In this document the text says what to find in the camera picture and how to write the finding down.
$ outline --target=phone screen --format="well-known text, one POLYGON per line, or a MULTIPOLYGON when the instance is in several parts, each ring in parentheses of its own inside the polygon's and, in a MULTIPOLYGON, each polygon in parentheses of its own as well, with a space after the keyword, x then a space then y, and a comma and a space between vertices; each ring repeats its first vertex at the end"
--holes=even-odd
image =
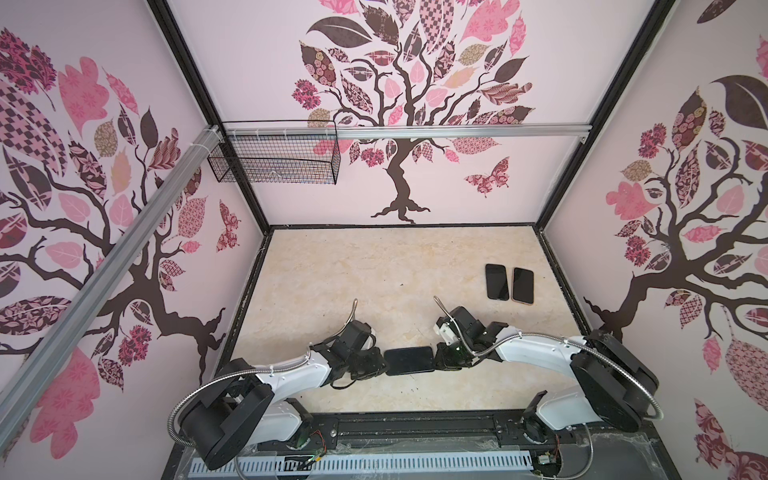
POLYGON ((533 272, 525 268, 513 270, 512 299, 515 302, 533 305, 533 272))
POLYGON ((507 267, 494 263, 485 264, 485 288, 491 300, 509 300, 507 267))
POLYGON ((386 371, 389 376, 435 371, 435 356, 431 346, 387 350, 384 352, 384 360, 389 364, 386 371))

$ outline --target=patterned leaf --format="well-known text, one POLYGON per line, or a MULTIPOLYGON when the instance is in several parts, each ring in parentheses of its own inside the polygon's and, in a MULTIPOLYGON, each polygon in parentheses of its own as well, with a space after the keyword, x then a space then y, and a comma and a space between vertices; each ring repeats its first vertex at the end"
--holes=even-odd
POLYGON ((752 170, 768 170, 768 147, 751 141, 744 141, 744 160, 752 170))
POLYGON ((411 61, 419 56, 419 52, 422 50, 422 36, 419 35, 419 24, 413 25, 413 30, 408 34, 406 38, 406 44, 402 48, 403 61, 411 61))
POLYGON ((768 327, 768 308, 753 308, 744 315, 744 318, 757 325, 768 327))
MULTIPOLYGON (((54 156, 58 158, 58 163, 61 168, 55 164, 55 160, 49 159, 50 154, 44 153, 45 148, 42 146, 40 146, 39 149, 34 149, 31 148, 31 146, 34 144, 25 146, 26 142, 22 142, 21 144, 18 142, 9 142, 12 137, 7 135, 2 136, 3 143, 16 151, 24 152, 24 154, 28 155, 29 157, 38 158, 36 155, 39 155, 38 159, 47 165, 51 171, 56 174, 63 175, 67 171, 67 153, 64 148, 64 142, 61 141, 58 133, 56 133, 56 130, 53 128, 45 115, 43 115, 42 112, 40 112, 38 108, 35 107, 30 101, 27 101, 27 99, 22 94, 18 93, 15 88, 5 83, 3 80, 0 80, 0 124, 10 124, 11 122, 9 121, 9 115, 13 116, 12 111, 9 108, 4 108, 4 102, 7 105, 13 107, 15 112, 24 115, 25 120, 30 126, 32 124, 36 126, 37 133, 41 134, 45 140, 48 141, 48 143, 53 147, 54 156)), ((32 138, 35 139, 35 142, 37 141, 37 138, 34 135, 32 135, 32 138)))
POLYGON ((54 261, 64 268, 75 268, 83 259, 83 247, 75 242, 59 242, 48 245, 45 252, 54 261))
POLYGON ((485 56, 485 62, 483 63, 483 68, 485 71, 490 71, 491 68, 496 66, 498 61, 501 60, 502 54, 504 53, 504 49, 506 47, 507 42, 505 41, 503 45, 492 48, 490 51, 488 51, 488 54, 485 56))
POLYGON ((621 171, 630 182, 643 181, 650 172, 650 163, 647 160, 636 160, 621 171))
POLYGON ((469 105, 469 110, 467 111, 467 120, 473 119, 477 114, 480 113, 480 99, 476 99, 472 102, 471 105, 469 105))
POLYGON ((675 177, 675 190, 677 199, 680 201, 680 208, 685 207, 694 199, 697 190, 699 190, 699 160, 696 157, 696 148, 694 148, 685 159, 675 177))
POLYGON ((757 78, 731 75, 715 80, 725 87, 725 112, 745 127, 768 130, 768 86, 757 78))
POLYGON ((0 220, 0 248, 11 248, 19 244, 27 234, 27 217, 16 214, 0 220))
POLYGON ((732 163, 730 161, 730 156, 728 156, 728 152, 726 152, 724 148, 713 143, 706 142, 706 144, 707 156, 705 159, 707 160, 707 165, 715 170, 725 170, 730 168, 732 163))
POLYGON ((720 358, 723 356, 717 337, 711 336, 704 342, 701 352, 704 355, 704 362, 707 362, 707 366, 710 367, 710 373, 714 373, 720 367, 720 358))
POLYGON ((426 115, 427 115, 427 106, 422 105, 422 107, 418 109, 416 113, 413 115, 413 123, 417 125, 423 125, 426 115))
POLYGON ((498 68, 493 79, 498 83, 503 83, 514 77, 520 70, 520 67, 523 66, 523 62, 526 58, 528 57, 513 58, 512 60, 505 62, 501 67, 498 68))
POLYGON ((341 48, 329 48, 328 54, 338 61, 349 63, 349 57, 346 56, 346 53, 341 48))
POLYGON ((389 120, 387 120, 387 125, 396 125, 397 122, 400 121, 400 118, 402 118, 402 105, 398 105, 395 107, 395 110, 392 110, 392 113, 389 114, 389 120))
POLYGON ((200 231, 205 218, 205 200, 207 198, 191 198, 184 205, 179 214, 179 235, 192 238, 200 231))
POLYGON ((128 185, 131 184, 131 164, 128 163, 128 156, 125 154, 125 149, 115 156, 110 175, 112 179, 112 189, 115 194, 125 191, 128 188, 128 185))
POLYGON ((680 306, 688 300, 690 295, 691 293, 688 290, 675 290, 667 297, 667 301, 664 302, 664 307, 666 308, 669 305, 680 306))
POLYGON ((464 137, 453 140, 453 147, 456 151, 467 155, 479 154, 498 144, 496 140, 490 137, 464 137))
POLYGON ((390 45, 397 45, 398 29, 392 16, 383 8, 362 6, 362 14, 373 34, 390 45))
POLYGON ((18 188, 18 192, 30 203, 40 210, 45 210, 51 203, 51 182, 37 168, 8 155, 8 151, 3 147, 5 163, 8 165, 8 171, 11 173, 13 183, 18 188))
POLYGON ((488 46, 483 45, 482 43, 469 45, 464 49, 462 54, 459 55, 458 62, 464 66, 473 65, 477 60, 480 60, 480 57, 482 57, 482 54, 484 54, 486 50, 488 50, 488 46))
MULTIPOLYGON (((339 19, 348 20, 348 18, 337 17, 339 19)), ((336 86, 336 68, 331 62, 331 58, 327 53, 319 48, 310 47, 300 41, 301 45, 301 59, 304 62, 304 67, 321 85, 336 86)))
POLYGON ((699 89, 697 88, 680 107, 672 126, 672 143, 681 153, 699 134, 705 118, 707 118, 707 104, 699 96, 699 89))
POLYGON ((184 195, 187 197, 191 197, 192 195, 195 195, 197 192, 197 189, 200 188, 200 180, 203 176, 203 170, 198 167, 197 170, 194 171, 192 174, 192 178, 187 182, 187 185, 184 187, 184 195))
POLYGON ((94 358, 96 355, 106 353, 110 348, 112 348, 112 345, 114 345, 114 335, 112 335, 112 332, 109 332, 107 335, 101 337, 101 340, 98 341, 94 352, 91 354, 91 358, 94 358))
POLYGON ((701 297, 698 295, 683 303, 683 306, 680 308, 680 328, 695 320, 701 314, 703 308, 704 305, 701 303, 701 297))
POLYGON ((712 3, 702 12, 696 23, 704 23, 719 17, 728 7, 733 5, 736 0, 713 0, 712 3))
POLYGON ((58 296, 36 296, 0 309, 0 333, 28 335, 58 321, 70 301, 58 296))
POLYGON ((0 298, 8 295, 22 279, 22 270, 18 263, 10 262, 0 265, 0 298))
POLYGON ((714 225, 703 225, 701 227, 688 230, 683 235, 683 237, 686 237, 688 240, 694 243, 704 243, 720 235, 720 232, 722 232, 720 227, 716 227, 714 225))
POLYGON ((345 78, 341 79, 341 83, 344 87, 344 93, 352 105, 367 113, 373 112, 371 97, 366 92, 357 85, 349 83, 345 78))
POLYGON ((355 163, 355 160, 357 160, 359 157, 360 157, 360 143, 355 142, 352 144, 352 147, 349 147, 349 164, 351 165, 355 163))
POLYGON ((744 206, 744 189, 741 184, 727 190, 717 199, 717 209, 724 214, 736 215, 744 206))
POLYGON ((619 233, 616 233, 616 237, 629 237, 631 234, 634 233, 635 230, 642 224, 639 220, 632 220, 631 222, 624 225, 621 230, 619 230, 619 233))
POLYGON ((462 68, 461 70, 448 77, 448 80, 445 81, 443 86, 446 88, 459 88, 463 84, 467 83, 470 78, 472 78, 472 75, 475 74, 475 70, 477 70, 477 68, 462 68))
POLYGON ((747 342, 732 339, 725 362, 744 393, 768 410, 768 353, 747 342))
POLYGON ((509 51, 513 57, 520 50, 520 47, 523 46, 523 41, 525 41, 525 22, 523 21, 523 16, 520 15, 515 20, 512 26, 512 34, 509 36, 509 51))
POLYGON ((366 53, 366 57, 370 57, 373 63, 385 67, 395 60, 395 54, 387 50, 376 50, 371 53, 366 53))
POLYGON ((165 137, 154 149, 152 161, 147 166, 148 170, 170 170, 176 166, 176 161, 181 156, 181 150, 176 146, 179 141, 179 132, 175 128, 170 130, 170 138, 165 137))
POLYGON ((389 160, 390 158, 392 158, 392 155, 394 155, 396 151, 397 151, 397 143, 394 140, 388 140, 386 142, 386 148, 385 148, 386 159, 389 160))
POLYGON ((394 7, 395 13, 397 13, 397 17, 402 25, 411 18, 415 6, 416 0, 392 0, 392 7, 394 7))
POLYGON ((143 300, 136 300, 131 304, 131 312, 134 313, 134 316, 138 321, 146 323, 147 325, 152 325, 152 315, 149 303, 144 302, 143 300))
POLYGON ((110 385, 119 386, 123 390, 123 367, 114 360, 101 357, 98 360, 98 375, 110 385))
POLYGON ((444 78, 451 68, 453 67, 453 61, 456 58, 456 48, 453 45, 453 41, 449 41, 443 45, 440 55, 438 55, 435 61, 435 68, 433 69, 433 77, 435 81, 444 78))
POLYGON ((343 48, 359 47, 371 41, 371 35, 363 27, 345 17, 328 17, 318 20, 306 32, 311 31, 319 31, 343 48))
POLYGON ((174 286, 173 277, 165 273, 163 270, 160 270, 158 273, 160 277, 160 286, 162 286, 164 289, 168 290, 169 292, 175 292, 176 287, 174 286))
POLYGON ((94 194, 104 199, 104 192, 107 190, 107 176, 96 157, 82 145, 69 137, 69 155, 74 162, 74 168, 78 171, 81 180, 85 186, 94 194))
POLYGON ((352 75, 352 78, 357 81, 366 81, 373 76, 373 72, 365 67, 345 68, 344 71, 352 75))
POLYGON ((656 255, 654 258, 650 259, 650 262, 648 262, 648 265, 645 267, 646 270, 656 270, 661 271, 667 268, 667 265, 670 264, 670 259, 672 258, 672 255, 668 251, 664 251, 656 255))
POLYGON ((101 157, 111 157, 118 151, 118 133, 114 130, 112 120, 96 127, 94 145, 101 157))
POLYGON ((134 222, 134 208, 125 194, 112 202, 109 207, 109 220, 117 227, 130 227, 134 222))
POLYGON ((752 254, 733 255, 732 253, 728 253, 726 255, 721 256, 717 260, 715 260, 713 271, 715 272, 716 275, 720 275, 721 273, 733 272, 735 269, 739 268, 744 262, 746 262, 751 256, 752 254))
POLYGON ((422 156, 427 161, 432 161, 432 145, 429 142, 422 142, 422 156))
POLYGON ((163 262, 160 264, 160 267, 164 269, 170 276, 179 276, 186 271, 182 269, 178 263, 171 259, 163 260, 163 262))

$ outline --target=pink leaf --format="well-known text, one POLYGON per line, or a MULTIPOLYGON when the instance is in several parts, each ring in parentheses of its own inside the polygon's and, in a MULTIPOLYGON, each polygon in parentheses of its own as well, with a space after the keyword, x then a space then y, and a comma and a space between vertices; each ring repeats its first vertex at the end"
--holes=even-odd
POLYGON ((736 215, 744 206, 744 189, 741 185, 727 190, 717 199, 717 209, 724 214, 736 215))
POLYGON ((85 122, 107 116, 107 111, 102 107, 109 100, 109 90, 97 83, 98 67, 95 61, 81 57, 80 69, 82 73, 67 65, 65 73, 58 72, 58 90, 64 108, 82 135, 85 122))
POLYGON ((503 7, 501 0, 485 0, 469 18, 461 40, 476 37, 482 41, 491 41, 493 35, 507 31, 509 23, 506 19, 519 7, 520 0, 507 0, 503 7))
POLYGON ((425 73, 424 73, 424 67, 422 67, 421 62, 416 62, 413 65, 413 68, 411 68, 411 74, 410 79, 412 84, 418 84, 424 81, 425 73))
POLYGON ((402 118, 402 105, 398 105, 395 107, 395 110, 392 110, 392 113, 389 114, 389 120, 386 122, 386 124, 395 125, 400 121, 400 118, 402 118))
POLYGON ((445 96, 448 94, 448 90, 444 88, 438 88, 437 90, 431 90, 427 94, 427 105, 430 107, 437 107, 445 100, 445 96))
POLYGON ((763 275, 768 275, 768 247, 763 247, 757 252, 755 268, 763 275))
POLYGON ((109 207, 109 220, 119 227, 129 227, 134 222, 133 207, 124 194, 109 207))
POLYGON ((101 394, 96 367, 75 347, 67 367, 59 373, 38 401, 41 410, 30 429, 32 443, 51 438, 51 456, 61 458, 78 440, 75 422, 86 419, 94 411, 92 400, 101 394))
POLYGON ((717 370, 720 366, 720 358, 723 353, 720 351, 720 344, 717 342, 717 337, 711 336, 701 349, 704 355, 704 362, 707 362, 707 366, 710 367, 711 372, 717 370))
POLYGON ((446 150, 445 151, 445 157, 448 158, 452 162, 458 163, 458 155, 453 150, 446 150))
POLYGON ((400 85, 391 78, 387 78, 384 82, 384 95, 387 98, 394 98, 400 94, 400 85))
POLYGON ((703 243, 712 240, 714 237, 717 237, 722 231, 723 230, 720 229, 720 227, 715 227, 714 225, 706 225, 688 230, 683 235, 683 237, 686 237, 688 240, 694 243, 703 243))
POLYGON ((760 67, 760 73, 768 78, 768 41, 760 36, 760 47, 757 49, 757 65, 760 67))
POLYGON ((59 194, 61 209, 73 222, 84 222, 91 215, 91 208, 84 200, 70 194, 59 194))
POLYGON ((186 253, 195 253, 198 248, 200 248, 200 244, 194 240, 190 240, 181 245, 181 249, 186 253))
POLYGON ((523 46, 523 41, 525 41, 525 22, 523 21, 522 12, 520 12, 520 16, 512 26, 512 35, 509 37, 509 51, 513 57, 520 50, 520 47, 523 46))
POLYGON ((48 256, 64 268, 75 268, 83 259, 83 247, 75 242, 59 242, 45 248, 48 256))

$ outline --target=marble floor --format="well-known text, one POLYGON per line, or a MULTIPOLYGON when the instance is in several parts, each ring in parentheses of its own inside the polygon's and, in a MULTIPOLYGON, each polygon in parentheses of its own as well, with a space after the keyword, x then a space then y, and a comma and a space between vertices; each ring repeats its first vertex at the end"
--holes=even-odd
MULTIPOLYGON (((441 339, 432 325, 442 313, 433 295, 486 325, 579 334, 531 227, 277 230, 232 358, 259 365, 301 356, 341 327, 354 298, 356 318, 376 331, 382 351, 434 349, 441 339), (515 266, 533 270, 535 304, 490 300, 486 263, 505 265, 508 276, 515 266)), ((297 398, 310 412, 516 409, 541 390, 573 383, 537 366, 485 361, 459 372, 381 375, 297 398)))

